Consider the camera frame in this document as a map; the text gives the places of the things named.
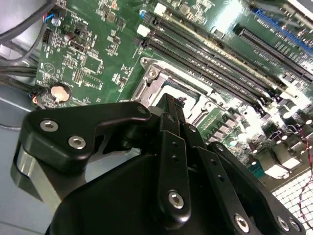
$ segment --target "black bracket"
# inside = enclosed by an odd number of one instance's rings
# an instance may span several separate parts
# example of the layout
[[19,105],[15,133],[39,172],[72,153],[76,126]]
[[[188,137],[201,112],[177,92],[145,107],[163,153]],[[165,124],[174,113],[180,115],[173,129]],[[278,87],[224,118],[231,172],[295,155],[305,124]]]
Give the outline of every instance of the black bracket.
[[[204,144],[185,123],[179,100],[166,94],[158,107],[160,117],[125,102],[25,118],[12,177],[46,203],[55,196],[49,235],[93,235],[104,228],[137,235],[305,234],[225,146]],[[85,184],[84,170],[101,136],[104,154],[140,148],[141,155]]]

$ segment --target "pcie slot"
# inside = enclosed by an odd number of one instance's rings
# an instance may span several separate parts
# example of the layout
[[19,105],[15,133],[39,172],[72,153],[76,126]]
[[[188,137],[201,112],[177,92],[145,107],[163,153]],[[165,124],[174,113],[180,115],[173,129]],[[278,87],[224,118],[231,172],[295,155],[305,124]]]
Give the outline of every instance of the pcie slot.
[[304,68],[293,62],[291,59],[280,53],[278,50],[276,50],[266,42],[264,42],[262,39],[254,35],[246,28],[239,28],[238,30],[236,30],[236,33],[238,37],[241,38],[244,42],[248,43],[257,51],[267,56],[270,60],[278,62],[294,75],[301,78],[303,81],[307,83],[311,83],[311,81],[313,81],[313,75],[311,73],[306,71]]
[[238,92],[233,87],[228,86],[227,84],[221,82],[220,80],[216,79],[215,77],[208,74],[207,72],[204,72],[203,70],[201,70],[197,66],[193,65],[189,61],[186,61],[185,59],[183,59],[179,55],[173,53],[172,51],[166,49],[162,45],[160,45],[154,41],[145,42],[144,44],[148,44],[148,47],[151,48],[153,51],[156,51],[158,53],[164,54],[168,57],[175,59],[177,62],[179,62],[179,64],[182,65],[182,67],[185,67],[192,74],[198,76],[199,78],[203,77],[207,82],[211,83],[213,85],[213,87],[215,87],[216,89],[219,89],[221,91],[226,91],[227,93],[238,98],[239,100],[241,100],[245,104],[249,104],[252,107],[260,108],[258,103],[256,103],[253,99],[244,96],[244,94]]
[[[210,58],[211,60],[217,61],[218,63],[220,63],[224,67],[226,67],[229,70],[233,71],[234,73],[237,73],[238,75],[240,75],[243,79],[245,79],[249,83],[253,84],[253,86],[258,88],[259,91],[269,93],[269,95],[271,97],[275,96],[276,92],[272,89],[271,86],[264,83],[262,80],[257,79],[256,77],[254,77],[250,73],[243,70],[241,67],[236,66],[235,64],[229,62],[227,59],[217,55],[216,53],[214,53],[214,51],[209,49],[205,44],[202,44],[202,43],[198,42],[197,40],[192,39],[189,35],[187,35],[186,33],[183,33],[178,28],[171,25],[169,22],[160,21],[159,25],[162,26],[163,28],[166,28],[169,31],[174,32],[175,34],[179,35],[181,38],[186,40],[195,49],[194,50],[195,53],[200,54],[200,55],[204,55],[205,57]],[[277,85],[278,86],[284,86],[284,84],[282,84],[280,82]]]
[[252,12],[254,12],[259,18],[261,18],[263,21],[268,23],[271,27],[273,27],[275,30],[280,32],[282,35],[284,35],[286,38],[288,38],[290,41],[294,42],[298,46],[302,47],[306,52],[309,54],[313,54],[313,48],[308,47],[303,41],[301,41],[299,38],[294,36],[293,34],[289,33],[288,30],[283,30],[277,22],[275,22],[271,17],[264,14],[262,9],[259,8],[253,8]]
[[175,40],[171,39],[170,37],[165,36],[164,34],[160,32],[156,32],[154,35],[154,39],[162,42],[165,41],[169,43],[171,46],[176,47],[178,50],[181,50],[182,52],[186,53],[190,56],[190,58],[187,59],[190,63],[198,64],[199,68],[201,68],[205,72],[209,72],[208,70],[212,71],[214,74],[218,75],[222,80],[224,80],[224,83],[229,83],[234,85],[235,87],[239,88],[241,92],[244,92],[247,96],[251,97],[254,100],[260,100],[263,102],[263,104],[266,104],[266,102],[269,102],[270,100],[263,96],[261,93],[256,94],[255,90],[249,89],[246,84],[244,84],[242,81],[229,76],[224,70],[220,69],[218,66],[209,63],[206,59],[204,59],[201,56],[198,56],[191,50],[187,49],[186,47],[180,45]]

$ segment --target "ram slot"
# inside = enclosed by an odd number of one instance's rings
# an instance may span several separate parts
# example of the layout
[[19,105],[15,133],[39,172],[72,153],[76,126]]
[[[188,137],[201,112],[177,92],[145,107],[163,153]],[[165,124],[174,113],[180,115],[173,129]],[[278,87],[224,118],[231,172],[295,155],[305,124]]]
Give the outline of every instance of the ram slot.
[[[184,39],[186,41],[186,44],[183,45],[181,43],[182,46],[185,46],[188,48],[194,48],[193,50],[194,53],[199,54],[206,59],[213,60],[213,61],[220,63],[222,66],[227,68],[232,73],[238,74],[244,80],[244,82],[246,82],[248,85],[253,87],[255,90],[261,93],[268,93],[270,97],[272,98],[276,96],[277,92],[270,85],[268,85],[267,83],[263,82],[260,79],[257,79],[256,77],[254,77],[253,75],[251,75],[250,73],[242,69],[241,67],[228,61],[226,58],[217,55],[216,53],[214,53],[213,50],[208,48],[205,44],[202,44],[192,39],[189,35],[187,35],[186,33],[183,33],[178,28],[171,25],[169,22],[159,21],[159,26],[160,27],[158,28],[165,30],[165,33],[168,30],[168,31],[174,32],[176,35]],[[278,83],[279,83],[277,84],[278,86],[281,86],[281,87],[284,86],[284,84],[281,83],[280,81],[278,81]]]
[[171,59],[175,60],[175,64],[178,66],[185,68],[187,71],[189,71],[191,74],[194,76],[198,77],[199,79],[203,79],[205,83],[207,84],[212,84],[215,89],[218,89],[222,92],[229,93],[231,96],[238,98],[241,100],[243,103],[251,105],[254,107],[256,110],[261,110],[262,108],[260,105],[255,102],[253,99],[250,97],[247,97],[240,91],[238,91],[235,87],[229,86],[229,84],[225,84],[222,81],[218,80],[216,77],[213,75],[203,71],[202,69],[198,68],[196,65],[193,63],[190,63],[186,58],[184,58],[181,55],[178,55],[174,51],[166,48],[164,45],[158,44],[155,41],[142,41],[140,43],[144,47],[149,47],[152,51],[165,55],[166,57],[169,57]]
[[287,92],[285,88],[282,88],[281,86],[278,86],[276,82],[273,82],[276,79],[264,76],[260,74],[258,71],[252,69],[250,66],[248,66],[247,64],[245,64],[244,62],[236,58],[236,56],[234,56],[232,53],[224,50],[221,46],[216,45],[214,40],[207,37],[207,33],[204,36],[201,34],[201,31],[198,33],[199,31],[198,27],[196,27],[196,29],[194,29],[194,27],[190,28],[189,22],[188,23],[184,22],[185,20],[179,17],[178,18],[175,17],[174,15],[172,15],[172,12],[169,12],[169,11],[166,11],[165,13],[163,13],[162,20],[165,20],[167,22],[170,22],[171,24],[174,24],[175,26],[179,27],[181,30],[185,31],[185,33],[191,34],[194,37],[194,40],[198,40],[199,42],[204,43],[207,47],[215,51],[217,54],[223,57],[226,57],[228,60],[235,63],[237,66],[241,66],[247,69],[247,71],[251,73],[251,75],[257,77],[258,79],[263,80],[264,82],[271,85],[272,87],[276,87],[282,92],[286,92],[291,97],[294,97],[294,95]]
[[208,61],[205,60],[203,57],[198,56],[197,54],[193,53],[191,50],[177,43],[174,39],[168,36],[165,36],[164,34],[160,32],[156,32],[153,39],[156,40],[157,42],[161,42],[162,44],[164,44],[164,42],[169,43],[171,47],[175,47],[176,50],[178,51],[180,50],[181,52],[187,54],[188,57],[184,57],[184,58],[187,59],[190,63],[197,65],[199,68],[201,68],[205,72],[216,74],[218,77],[220,77],[223,80],[224,83],[232,84],[234,87],[237,88],[237,90],[240,90],[245,95],[251,97],[253,100],[255,101],[259,100],[264,105],[267,102],[270,102],[270,99],[263,96],[261,93],[256,94],[255,90],[247,88],[247,85],[244,84],[242,81],[232,76],[229,76],[229,74],[227,74],[224,70],[220,69],[218,66],[212,63],[208,63]]
[[239,79],[236,79],[232,75],[228,74],[225,70],[221,69],[214,63],[208,60],[208,57],[206,57],[205,54],[198,55],[196,53],[197,50],[194,50],[192,47],[186,47],[185,45],[182,45],[177,40],[161,33],[156,32],[155,38],[158,38],[159,40],[164,40],[167,43],[169,43],[171,46],[176,47],[177,49],[183,51],[184,53],[191,56],[194,60],[196,60],[199,64],[201,64],[201,67],[206,67],[210,70],[212,70],[215,74],[219,75],[219,77],[222,77],[226,82],[232,83],[238,87],[240,87],[242,90],[244,90],[247,94],[254,97],[256,100],[261,100],[266,102],[271,102],[271,100],[263,95],[263,92],[266,92],[264,90],[260,90],[257,87],[253,87],[253,89],[249,89],[249,86],[247,87],[248,83],[245,83]]

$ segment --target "black plastic part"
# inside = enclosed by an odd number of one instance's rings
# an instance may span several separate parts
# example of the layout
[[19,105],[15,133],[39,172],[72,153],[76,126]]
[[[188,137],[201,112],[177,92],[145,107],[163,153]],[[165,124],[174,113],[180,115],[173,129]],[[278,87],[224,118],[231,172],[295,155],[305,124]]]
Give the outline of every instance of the black plastic part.
[[169,113],[174,118],[177,118],[180,123],[186,122],[182,104],[171,95],[164,94],[156,106]]
[[[299,234],[304,235],[303,225],[269,192],[265,186],[241,164],[234,155],[221,143],[213,142],[207,149],[217,154],[221,163],[232,179],[232,185],[249,217],[253,217],[255,225],[262,234]],[[287,232],[278,223],[282,218],[290,230]],[[296,221],[301,231],[297,232],[290,219]]]
[[[46,175],[53,172],[51,182],[73,177],[67,174],[83,174],[90,155],[98,150],[96,137],[105,135],[108,139],[104,152],[123,149],[125,141],[129,148],[133,143],[137,146],[142,139],[138,145],[142,155],[70,189],[46,234],[244,235],[235,221],[239,214],[249,225],[249,234],[304,235],[299,221],[227,148],[213,142],[206,149],[195,127],[179,121],[179,104],[164,95],[159,105],[167,112],[160,117],[151,116],[135,102],[29,114],[23,122],[14,165],[23,146],[50,166],[43,171]],[[45,119],[57,122],[59,129],[44,132],[40,122]],[[72,135],[83,137],[86,147],[70,147],[67,140]],[[60,185],[53,183],[56,191],[64,186],[62,181]],[[171,192],[183,198],[180,208],[171,202]],[[279,225],[278,217],[288,224],[288,231]],[[298,223],[300,232],[290,224],[290,218]]]
[[[152,205],[152,212],[164,228],[178,229],[190,218],[190,193],[185,141],[179,137],[178,120],[169,115],[164,113],[160,117],[159,148],[156,153],[159,171],[156,203]],[[170,192],[178,193],[183,198],[182,208],[177,209],[170,203]]]
[[211,189],[192,171],[190,219],[178,230],[162,228],[151,214],[157,166],[156,156],[138,156],[75,190],[56,210],[49,235],[229,234]]
[[[104,129],[130,123],[141,124],[150,117],[150,112],[136,102],[40,110],[25,117],[20,142],[28,154],[56,170],[66,174],[78,173],[86,168],[93,153],[94,139]],[[43,120],[55,121],[59,129],[55,132],[42,130],[40,123]],[[72,148],[68,144],[72,136],[82,137],[86,147]]]
[[43,43],[51,44],[52,39],[53,39],[53,31],[47,28],[43,35]]
[[247,221],[249,231],[254,235],[260,235],[261,233],[250,221],[239,201],[218,156],[214,152],[209,152],[206,149],[200,133],[198,131],[192,131],[190,124],[184,124],[182,126],[182,132],[184,133],[183,135],[185,136],[188,146],[187,153],[193,156],[194,163],[198,170],[207,176],[212,186],[213,193],[223,212],[225,225],[228,227],[230,233],[235,230],[236,234],[245,234],[234,220],[235,215],[239,214]]

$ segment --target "black ram slot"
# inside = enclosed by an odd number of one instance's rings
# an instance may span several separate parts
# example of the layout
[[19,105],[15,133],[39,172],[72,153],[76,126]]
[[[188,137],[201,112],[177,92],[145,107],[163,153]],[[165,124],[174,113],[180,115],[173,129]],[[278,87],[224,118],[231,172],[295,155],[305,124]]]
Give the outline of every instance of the black ram slot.
[[177,49],[180,49],[184,53],[190,55],[197,63],[201,65],[201,68],[210,69],[219,77],[221,77],[223,80],[225,80],[227,83],[231,83],[239,87],[240,89],[245,91],[247,95],[253,97],[255,100],[260,100],[261,102],[264,101],[263,102],[264,105],[266,105],[267,102],[271,102],[271,100],[268,97],[265,97],[261,92],[256,92],[256,90],[254,89],[249,89],[248,88],[249,86],[247,86],[247,83],[243,83],[241,80],[234,78],[232,75],[228,74],[226,71],[220,69],[218,66],[209,62],[207,59],[203,58],[202,56],[197,55],[195,52],[191,51],[189,48],[176,42],[174,39],[164,35],[161,32],[156,32],[155,38],[157,38],[160,41],[164,40],[167,43],[169,43],[171,46],[176,47]]
[[[185,39],[186,41],[188,41],[191,45],[193,45],[196,49],[198,49],[199,51],[209,54],[211,57],[213,57],[216,61],[218,61],[219,63],[223,64],[225,63],[227,60],[225,58],[222,58],[220,55],[218,55],[215,51],[213,51],[212,49],[208,48],[208,46],[206,46],[205,44],[195,40],[195,38],[192,38],[191,36],[189,36],[188,34],[186,34],[185,32],[181,31],[179,28],[175,27],[174,25],[172,25],[169,22],[163,21],[160,18],[153,18],[152,20],[152,24],[155,26],[161,26],[164,27],[172,32],[174,32],[175,34],[179,35],[181,38]],[[268,93],[275,93],[275,91],[272,89],[271,86],[269,86],[267,83],[263,82],[262,80],[254,77],[252,74],[246,72],[245,70],[243,70],[241,67],[232,64],[231,62],[227,61],[228,66],[232,65],[231,68],[233,68],[233,70],[237,73],[239,73],[241,76],[243,76],[245,79],[249,79],[249,81],[253,84],[255,84],[255,86],[259,86],[262,87],[263,89],[265,89]],[[273,83],[276,83],[277,86],[279,87],[285,87],[285,84],[283,84],[280,80],[273,80],[270,79]]]
[[191,64],[190,62],[182,59],[179,55],[171,52],[170,50],[168,50],[166,48],[164,48],[162,45],[159,45],[158,43],[151,41],[149,43],[149,47],[153,51],[161,52],[162,54],[165,54],[166,56],[169,56],[169,57],[175,59],[180,64],[182,64],[184,67],[186,67],[188,70],[190,70],[192,73],[197,74],[199,77],[203,77],[208,82],[212,83],[215,88],[228,92],[229,94],[238,98],[239,100],[241,100],[245,104],[249,104],[252,107],[258,107],[259,108],[259,105],[255,101],[253,101],[251,98],[245,97],[244,94],[234,90],[233,87],[229,87],[227,84],[220,82],[220,80],[212,77],[208,73],[199,69],[197,66],[195,66],[195,65]]

